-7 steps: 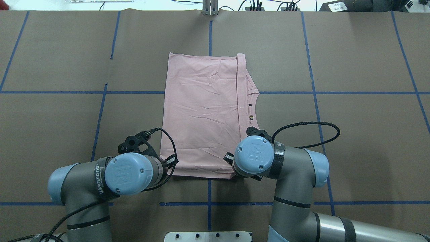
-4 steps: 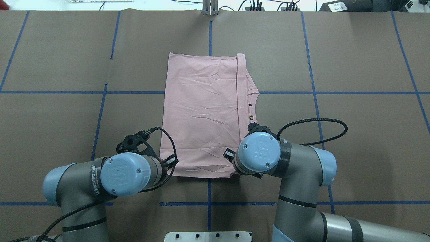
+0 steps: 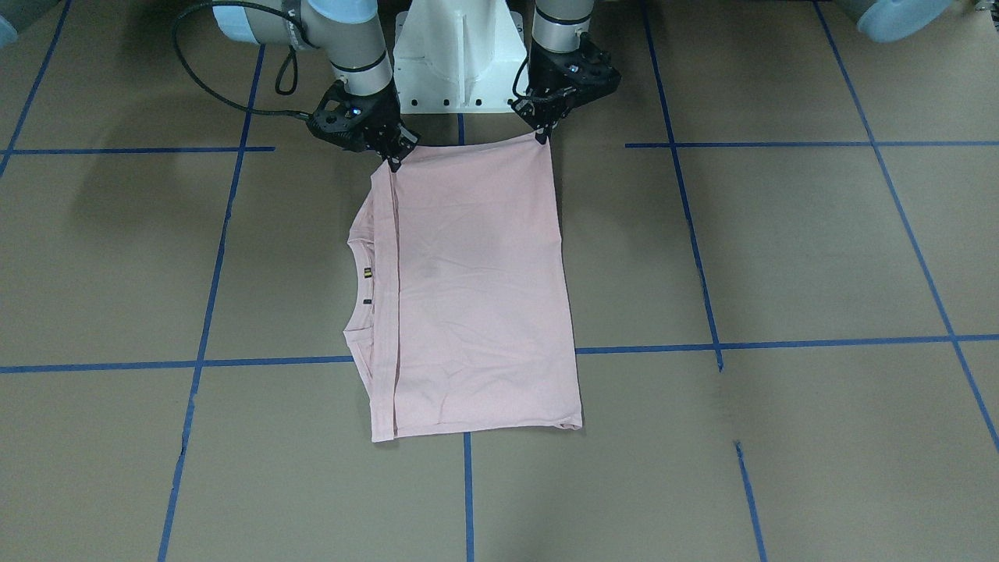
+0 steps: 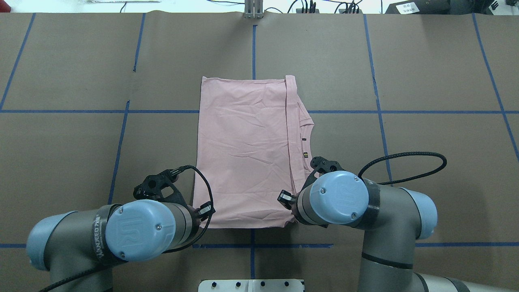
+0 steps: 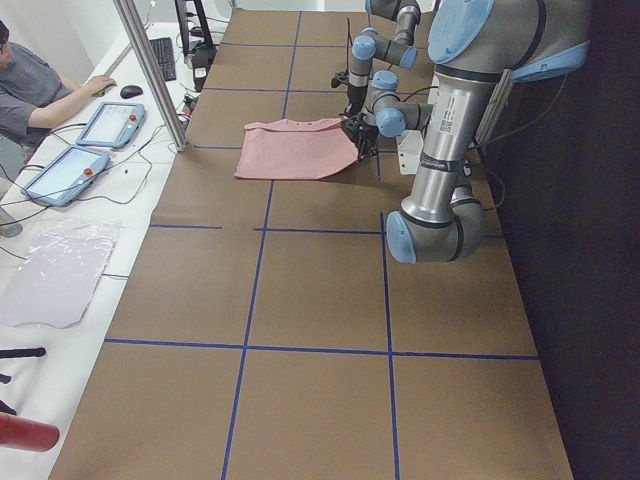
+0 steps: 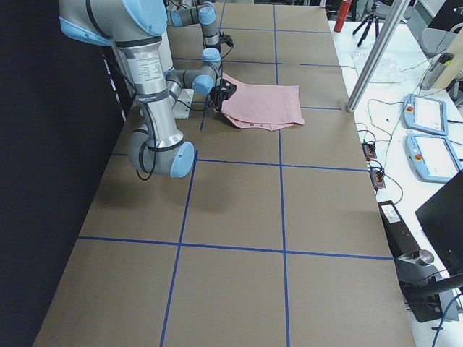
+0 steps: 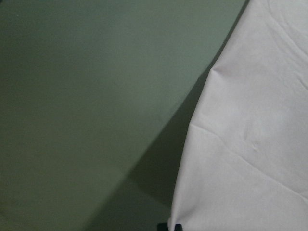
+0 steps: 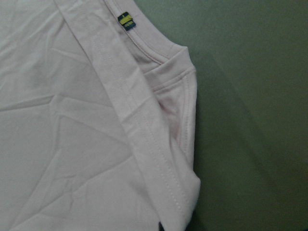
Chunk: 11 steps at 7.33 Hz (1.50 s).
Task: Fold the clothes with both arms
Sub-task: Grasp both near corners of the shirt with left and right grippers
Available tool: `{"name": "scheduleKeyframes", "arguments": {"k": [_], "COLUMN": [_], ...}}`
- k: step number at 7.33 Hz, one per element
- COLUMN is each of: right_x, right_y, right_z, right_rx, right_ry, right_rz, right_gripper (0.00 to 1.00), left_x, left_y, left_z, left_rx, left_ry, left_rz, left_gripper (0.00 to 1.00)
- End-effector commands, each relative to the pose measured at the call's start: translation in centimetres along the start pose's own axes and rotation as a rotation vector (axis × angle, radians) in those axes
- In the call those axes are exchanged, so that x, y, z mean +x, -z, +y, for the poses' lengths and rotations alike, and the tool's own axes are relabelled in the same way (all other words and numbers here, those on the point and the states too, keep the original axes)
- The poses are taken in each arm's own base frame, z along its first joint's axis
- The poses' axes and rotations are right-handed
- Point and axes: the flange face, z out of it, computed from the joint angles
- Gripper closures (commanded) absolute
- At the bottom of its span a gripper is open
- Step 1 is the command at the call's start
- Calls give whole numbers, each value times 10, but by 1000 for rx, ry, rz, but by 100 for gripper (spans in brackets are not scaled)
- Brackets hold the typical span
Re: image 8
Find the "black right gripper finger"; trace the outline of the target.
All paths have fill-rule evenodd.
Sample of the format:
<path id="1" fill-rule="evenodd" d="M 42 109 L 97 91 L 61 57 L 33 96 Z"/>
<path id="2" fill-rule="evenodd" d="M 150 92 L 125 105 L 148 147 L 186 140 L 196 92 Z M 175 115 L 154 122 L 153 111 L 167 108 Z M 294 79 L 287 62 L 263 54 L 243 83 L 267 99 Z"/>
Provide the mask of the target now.
<path id="1" fill-rule="evenodd" d="M 158 223 L 158 231 L 165 231 L 161 222 Z"/>

